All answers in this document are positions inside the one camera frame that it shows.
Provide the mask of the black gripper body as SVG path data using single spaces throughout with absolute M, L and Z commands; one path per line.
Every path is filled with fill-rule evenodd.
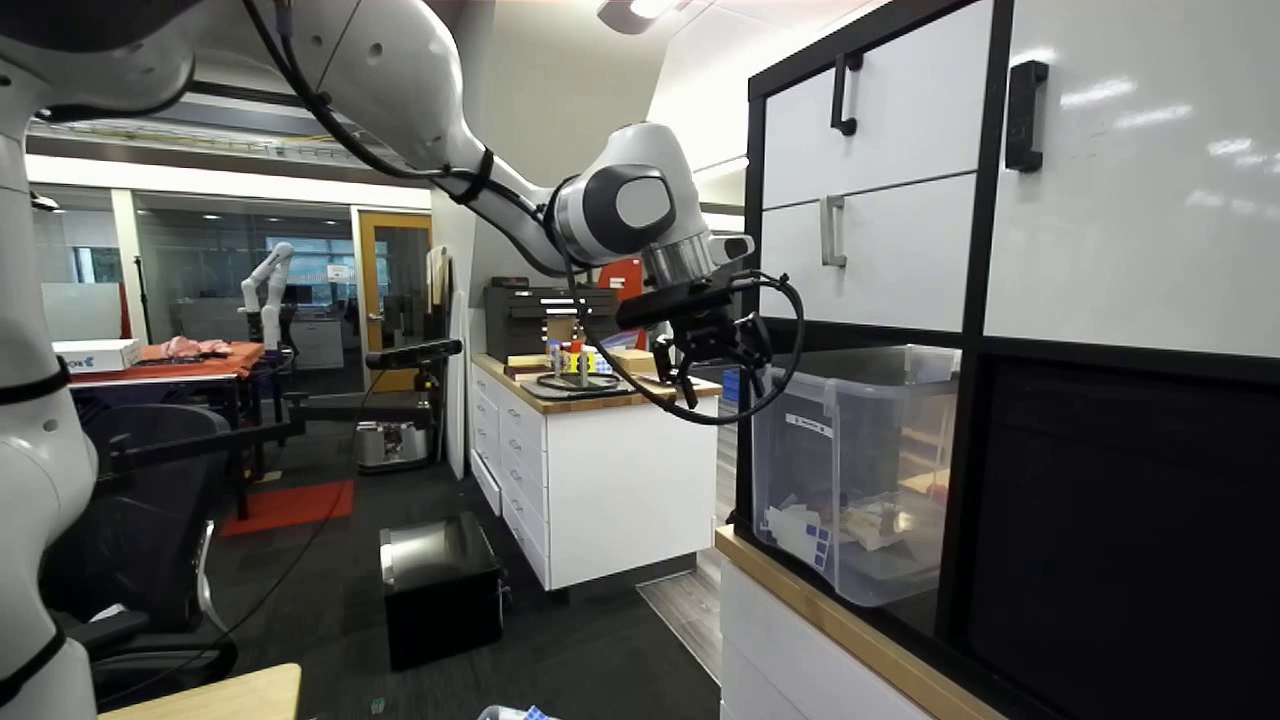
M 685 382 L 699 359 L 762 369 L 772 359 L 772 340 L 762 318 L 740 306 L 758 283 L 762 271 L 716 267 L 713 275 L 661 283 L 625 299 L 615 323 L 652 334 L 652 359 L 665 382 Z

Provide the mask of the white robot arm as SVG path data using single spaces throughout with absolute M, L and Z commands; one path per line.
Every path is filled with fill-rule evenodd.
M 762 357 L 726 312 L 740 283 L 708 258 L 677 132 L 627 123 L 585 171 L 522 178 L 468 128 L 461 47 L 429 0 L 0 0 L 0 720 L 94 720 L 86 653 L 38 595 L 94 446 L 42 323 L 28 132 L 156 116 L 209 61 L 276 69 L 351 163 L 444 190 L 544 275 L 636 257 L 652 290 L 621 318 L 656 334 L 665 413 L 693 413 L 693 365 Z

